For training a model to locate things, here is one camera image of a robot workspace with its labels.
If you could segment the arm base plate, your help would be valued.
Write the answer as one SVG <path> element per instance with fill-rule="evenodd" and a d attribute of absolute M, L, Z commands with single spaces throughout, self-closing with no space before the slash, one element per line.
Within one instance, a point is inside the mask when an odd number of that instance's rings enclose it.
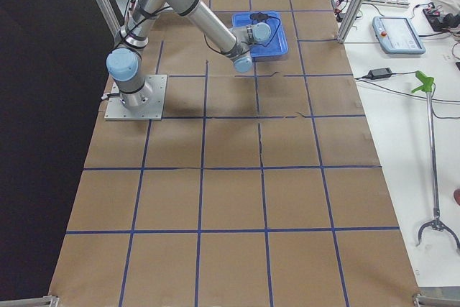
<path fill-rule="evenodd" d="M 122 93 L 115 82 L 108 98 L 106 121 L 160 121 L 165 104 L 167 75 L 144 75 L 143 88 L 133 94 Z"/>

